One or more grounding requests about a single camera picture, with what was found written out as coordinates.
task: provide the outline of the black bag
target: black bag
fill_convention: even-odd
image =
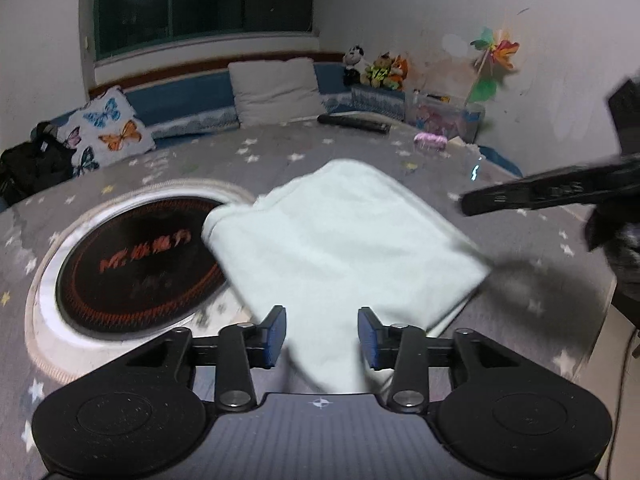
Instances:
[[[58,142],[49,131],[49,123],[40,123],[34,140],[18,144],[0,155],[0,196],[8,205],[73,176],[71,156],[76,150]]]

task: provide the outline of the panda plush toy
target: panda plush toy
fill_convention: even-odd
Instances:
[[[344,76],[342,82],[345,86],[351,86],[360,82],[360,74],[364,73],[367,62],[364,60],[364,50],[361,46],[351,47],[342,58],[344,63]]]

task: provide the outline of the white towel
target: white towel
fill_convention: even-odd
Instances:
[[[367,389],[357,348],[361,306],[384,324],[440,325],[439,333],[488,273],[453,225],[354,160],[334,160],[251,206],[214,209],[202,238],[257,318],[286,307],[291,355],[329,393]]]

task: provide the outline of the pink toy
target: pink toy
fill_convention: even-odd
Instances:
[[[444,150],[447,147],[447,137],[438,134],[420,132],[414,137],[414,144],[421,150],[433,148]]]

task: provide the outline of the round black pad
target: round black pad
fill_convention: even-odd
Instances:
[[[98,226],[58,277],[60,311],[89,336],[140,337],[183,319],[225,282],[200,233],[220,202],[150,202]]]
[[[488,368],[454,389],[438,433],[462,462],[501,478],[565,478],[596,467],[611,435],[592,394],[530,368]]]
[[[53,392],[33,416],[49,470],[72,478],[146,476],[182,460],[204,432],[202,402],[177,383],[119,384],[108,394],[103,385],[87,386]]]

